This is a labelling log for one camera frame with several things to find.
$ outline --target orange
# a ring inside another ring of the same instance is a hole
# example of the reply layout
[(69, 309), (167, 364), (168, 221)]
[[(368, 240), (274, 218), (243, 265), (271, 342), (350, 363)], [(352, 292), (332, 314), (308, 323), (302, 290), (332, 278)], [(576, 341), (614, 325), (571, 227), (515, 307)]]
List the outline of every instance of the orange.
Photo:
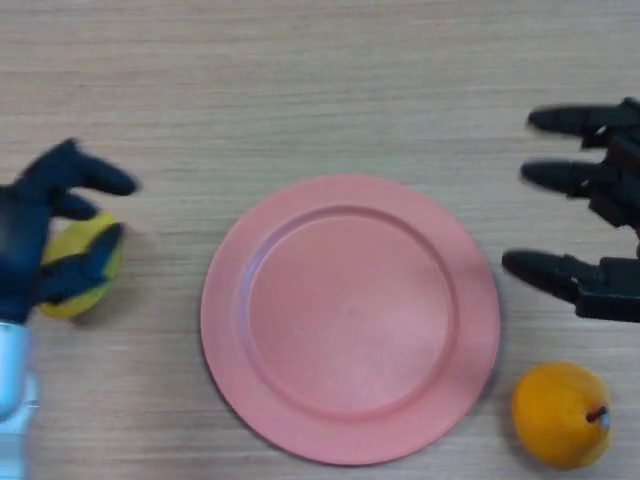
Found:
[(609, 448), (611, 409), (605, 384), (567, 362), (537, 365), (513, 393), (512, 416), (524, 448), (562, 470), (594, 464)]

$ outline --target pink plate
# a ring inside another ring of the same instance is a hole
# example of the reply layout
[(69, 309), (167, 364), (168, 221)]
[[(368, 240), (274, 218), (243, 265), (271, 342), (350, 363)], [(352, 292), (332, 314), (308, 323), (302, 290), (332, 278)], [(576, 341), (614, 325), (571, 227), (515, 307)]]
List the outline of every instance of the pink plate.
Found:
[(254, 207), (218, 249), (206, 360), (258, 433), (320, 462), (392, 460), (464, 417), (494, 365), (500, 310), (475, 241), (392, 181), (316, 178)]

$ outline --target yellow fruit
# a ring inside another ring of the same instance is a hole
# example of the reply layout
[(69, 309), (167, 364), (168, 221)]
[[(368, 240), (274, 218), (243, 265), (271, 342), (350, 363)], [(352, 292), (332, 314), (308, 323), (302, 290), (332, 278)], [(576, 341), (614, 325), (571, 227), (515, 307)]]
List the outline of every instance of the yellow fruit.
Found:
[(569, 470), (594, 464), (609, 448), (610, 404), (607, 387), (592, 372), (552, 362), (520, 380), (511, 408), (526, 450), (540, 462)]
[[(113, 215), (109, 213), (100, 213), (90, 220), (73, 222), (69, 228), (49, 244), (42, 264), (46, 265), (68, 255), (84, 253), (94, 238), (116, 222)], [(56, 319), (68, 319), (77, 317), (93, 308), (109, 292), (120, 269), (121, 256), (122, 245), (119, 244), (105, 267), (105, 276), (109, 279), (105, 285), (73, 297), (59, 305), (41, 304), (42, 313)]]

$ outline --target table surface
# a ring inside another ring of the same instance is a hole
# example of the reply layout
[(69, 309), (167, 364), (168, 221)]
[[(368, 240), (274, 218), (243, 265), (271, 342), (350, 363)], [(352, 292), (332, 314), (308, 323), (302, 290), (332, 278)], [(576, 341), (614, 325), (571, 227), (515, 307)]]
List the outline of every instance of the table surface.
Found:
[[(543, 103), (638, 94), (638, 21), (637, 0), (0, 2), (2, 181), (70, 136), (144, 181), (126, 200), (90, 194), (131, 228), (91, 325), (31, 323), (43, 388), (33, 478), (565, 478), (522, 454), (508, 410), (521, 374), (561, 359), (602, 375), (615, 402), (612, 450), (566, 478), (630, 478), (640, 330), (578, 319), (499, 262), (531, 246), (634, 255), (629, 230), (523, 185), (518, 169), (601, 156), (539, 138), (525, 118)], [(238, 216), (292, 182), (345, 172), (415, 187), (461, 219), (495, 272), (504, 325), (474, 411), (435, 445), (366, 469), (254, 436), (214, 389), (198, 335), (204, 275)]]

